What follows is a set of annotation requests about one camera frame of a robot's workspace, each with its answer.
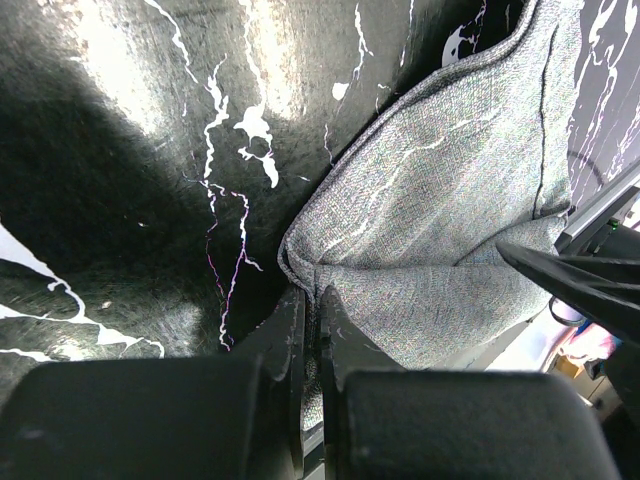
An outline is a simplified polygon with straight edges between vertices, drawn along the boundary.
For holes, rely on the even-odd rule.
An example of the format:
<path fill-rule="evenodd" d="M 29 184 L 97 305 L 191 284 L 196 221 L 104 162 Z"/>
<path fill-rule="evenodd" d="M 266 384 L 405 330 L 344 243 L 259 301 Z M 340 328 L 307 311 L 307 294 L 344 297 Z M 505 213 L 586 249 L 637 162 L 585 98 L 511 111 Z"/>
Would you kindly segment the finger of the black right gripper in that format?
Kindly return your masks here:
<path fill-rule="evenodd" d="M 639 343 L 639 262 L 555 256 L 499 242 L 501 257 L 519 273 L 616 337 Z"/>

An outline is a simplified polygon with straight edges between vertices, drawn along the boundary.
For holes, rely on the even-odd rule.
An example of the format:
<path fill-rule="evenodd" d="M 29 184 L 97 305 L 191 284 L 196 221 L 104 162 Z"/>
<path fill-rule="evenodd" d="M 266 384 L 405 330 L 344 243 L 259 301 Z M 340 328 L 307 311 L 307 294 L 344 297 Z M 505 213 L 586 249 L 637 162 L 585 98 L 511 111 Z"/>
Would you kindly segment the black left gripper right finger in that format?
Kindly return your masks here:
<path fill-rule="evenodd" d="M 332 285 L 321 296 L 319 324 L 325 474 L 328 479 L 337 479 L 341 466 L 341 438 L 348 435 L 341 406 L 347 377 L 357 371 L 396 372 L 403 367 L 352 322 L 337 289 Z"/>

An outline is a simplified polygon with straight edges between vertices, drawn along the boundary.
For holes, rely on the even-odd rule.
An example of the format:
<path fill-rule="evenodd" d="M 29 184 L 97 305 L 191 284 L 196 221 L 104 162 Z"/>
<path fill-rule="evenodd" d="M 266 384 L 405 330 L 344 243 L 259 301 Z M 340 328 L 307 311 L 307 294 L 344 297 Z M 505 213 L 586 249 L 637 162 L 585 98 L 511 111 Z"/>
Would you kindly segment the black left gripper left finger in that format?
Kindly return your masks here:
<path fill-rule="evenodd" d="M 302 476 L 305 321 L 305 293 L 289 287 L 232 351 L 224 395 L 226 479 Z"/>

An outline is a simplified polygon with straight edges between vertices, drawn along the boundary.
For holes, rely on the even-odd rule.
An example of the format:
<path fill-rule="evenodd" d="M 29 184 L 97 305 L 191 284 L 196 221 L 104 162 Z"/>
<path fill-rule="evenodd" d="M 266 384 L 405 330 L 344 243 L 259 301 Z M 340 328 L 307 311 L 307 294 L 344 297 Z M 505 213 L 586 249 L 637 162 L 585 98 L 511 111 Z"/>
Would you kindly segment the grey cloth napkin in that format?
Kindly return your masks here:
<path fill-rule="evenodd" d="M 323 419 L 315 335 L 337 290 L 351 321 L 426 369 L 535 317 L 549 294 L 500 242 L 553 253 L 571 203 L 566 150 L 578 1 L 528 1 L 505 40 L 429 75 L 343 154 L 278 262 L 311 302 L 303 426 Z"/>

